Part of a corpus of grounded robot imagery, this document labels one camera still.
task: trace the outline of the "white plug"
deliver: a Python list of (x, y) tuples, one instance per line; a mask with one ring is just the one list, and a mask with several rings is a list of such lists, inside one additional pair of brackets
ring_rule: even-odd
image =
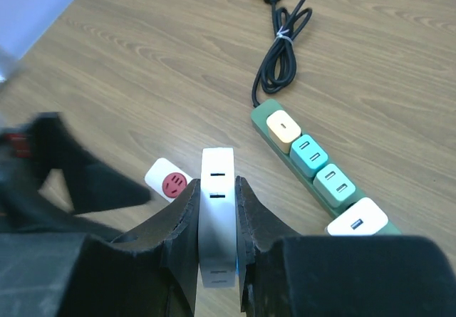
[(192, 178), (168, 159), (160, 158), (147, 171), (144, 180), (161, 197), (172, 202)]
[(388, 223), (388, 216), (370, 198), (364, 197), (325, 229), (332, 236), (374, 235)]

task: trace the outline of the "cable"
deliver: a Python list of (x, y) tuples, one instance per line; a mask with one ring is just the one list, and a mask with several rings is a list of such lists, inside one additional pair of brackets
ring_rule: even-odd
[(252, 87), (252, 103), (254, 108), (259, 106), (257, 100), (258, 86), (261, 84), (266, 94), (275, 94), (288, 86), (296, 76), (296, 57), (293, 51), (293, 41), (306, 26), (312, 16), (310, 7), (301, 10), (306, 0), (300, 0), (291, 14), (285, 7), (276, 8), (280, 0), (264, 0), (271, 4), (272, 26), (275, 40), (264, 57)]

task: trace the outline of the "green power strip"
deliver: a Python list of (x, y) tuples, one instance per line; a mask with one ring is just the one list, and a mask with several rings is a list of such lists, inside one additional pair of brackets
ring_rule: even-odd
[[(347, 206), (340, 206), (337, 208), (333, 208), (328, 201), (316, 190), (314, 184), (311, 180), (309, 180), (304, 173), (294, 165), (291, 161), (289, 155), (283, 153), (275, 144), (274, 141), (271, 140), (269, 137), (269, 131), (266, 124), (266, 119), (277, 110), (284, 110), (280, 104), (275, 100), (267, 100), (263, 102), (261, 105), (256, 107), (251, 114), (252, 123), (258, 133), (266, 140), (269, 147), (271, 147), (274, 152), (282, 159), (282, 161), (288, 166), (288, 168), (294, 173), (294, 175), (301, 181), (301, 183), (307, 188), (307, 190), (312, 194), (313, 197), (320, 203), (320, 205), (334, 218), (338, 217), (342, 214), (346, 209)], [(301, 129), (302, 134), (308, 134), (304, 129)], [(331, 156), (328, 155), (328, 164), (332, 163), (337, 165), (332, 159)], [(356, 186), (356, 191), (353, 194), (353, 201), (357, 202), (358, 200), (367, 197), (367, 195), (361, 190), (358, 186)], [(400, 230), (391, 222), (388, 222), (386, 226), (384, 226), (377, 234), (400, 234)]]

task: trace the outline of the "teal usb module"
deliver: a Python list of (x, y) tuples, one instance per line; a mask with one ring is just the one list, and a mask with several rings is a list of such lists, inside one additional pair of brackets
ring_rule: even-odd
[(313, 185), (333, 208), (347, 202), (356, 191), (355, 185), (334, 164), (326, 165), (318, 172)]
[(308, 134), (302, 135), (293, 142), (290, 158), (309, 178), (314, 178), (328, 162), (328, 154)]

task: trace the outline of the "beige module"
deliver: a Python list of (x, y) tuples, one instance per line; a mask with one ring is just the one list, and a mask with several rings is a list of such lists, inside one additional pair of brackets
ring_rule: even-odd
[(267, 119), (269, 137), (283, 153), (289, 154), (291, 144), (301, 136), (301, 128), (284, 110), (277, 110)]

